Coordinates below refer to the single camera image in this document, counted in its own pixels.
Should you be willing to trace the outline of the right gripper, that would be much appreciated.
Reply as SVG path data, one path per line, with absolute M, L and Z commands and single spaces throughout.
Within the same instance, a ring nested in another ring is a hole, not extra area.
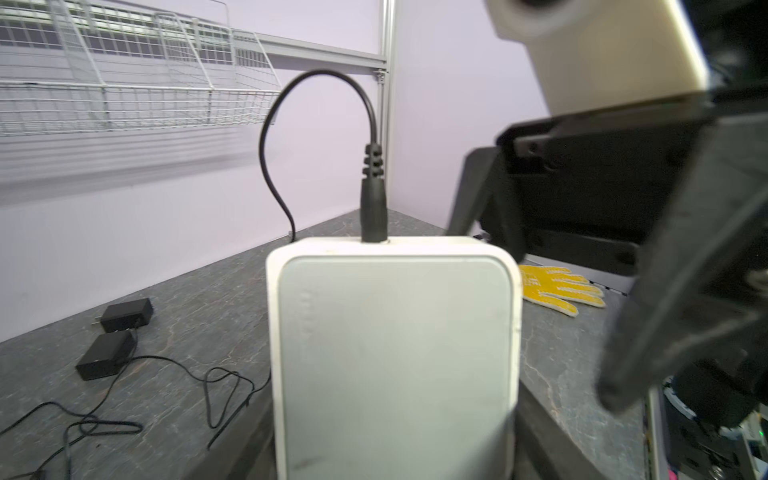
M 620 414 L 767 333 L 767 296 L 746 283 L 767 265 L 766 111 L 764 89 L 718 89 L 513 124 L 465 157 L 445 234 L 479 222 L 517 262 L 633 276 L 693 156 L 601 357 L 597 398 Z

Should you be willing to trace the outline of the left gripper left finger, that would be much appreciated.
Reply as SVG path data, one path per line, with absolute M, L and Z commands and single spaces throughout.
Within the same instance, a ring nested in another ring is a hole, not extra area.
M 250 405 L 217 439 L 210 451 L 189 463 L 182 479 L 275 479 L 275 427 L 272 392 Z

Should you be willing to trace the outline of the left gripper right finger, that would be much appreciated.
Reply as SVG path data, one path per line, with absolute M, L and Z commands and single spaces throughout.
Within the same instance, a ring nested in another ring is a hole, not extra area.
M 514 478 L 605 479 L 524 384 L 514 413 Z

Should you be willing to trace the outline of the black power adapter near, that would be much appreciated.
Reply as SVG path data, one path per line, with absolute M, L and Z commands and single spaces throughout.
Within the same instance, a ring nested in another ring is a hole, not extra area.
M 84 381 L 117 375 L 135 346 L 130 330 L 101 334 L 76 364 L 76 371 Z

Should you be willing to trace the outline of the black power adapter far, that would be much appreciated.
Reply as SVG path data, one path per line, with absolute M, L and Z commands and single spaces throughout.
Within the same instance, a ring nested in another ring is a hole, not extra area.
M 136 329 L 148 325 L 153 314 L 151 300 L 141 298 L 109 305 L 96 324 L 100 325 L 105 333 Z

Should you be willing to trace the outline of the black power adapter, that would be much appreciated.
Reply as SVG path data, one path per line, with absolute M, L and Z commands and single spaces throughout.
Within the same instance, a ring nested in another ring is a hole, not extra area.
M 76 364 L 76 371 L 84 381 L 117 375 L 135 346 L 130 330 L 101 334 Z
M 148 325 L 153 314 L 151 300 L 141 298 L 109 305 L 96 324 L 100 325 L 105 333 L 136 329 Z

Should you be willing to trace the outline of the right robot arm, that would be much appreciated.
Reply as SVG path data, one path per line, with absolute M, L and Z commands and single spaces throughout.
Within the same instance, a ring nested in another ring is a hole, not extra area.
M 736 427 L 767 399 L 767 89 L 723 88 L 516 124 L 465 158 L 448 233 L 479 223 L 516 260 L 634 283 L 595 393 L 659 398 L 661 453 L 694 479 L 747 479 Z

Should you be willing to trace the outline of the yellow work glove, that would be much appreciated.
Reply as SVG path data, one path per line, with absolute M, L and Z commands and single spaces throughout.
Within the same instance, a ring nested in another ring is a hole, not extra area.
M 523 298 L 529 303 L 575 318 L 578 304 L 602 309 L 604 292 L 567 268 L 520 265 Z

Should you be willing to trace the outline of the white network switch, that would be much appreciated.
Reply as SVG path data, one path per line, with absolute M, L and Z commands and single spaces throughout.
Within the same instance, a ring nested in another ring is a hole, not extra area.
M 266 260 L 282 479 L 508 479 L 522 280 L 470 237 L 300 240 Z

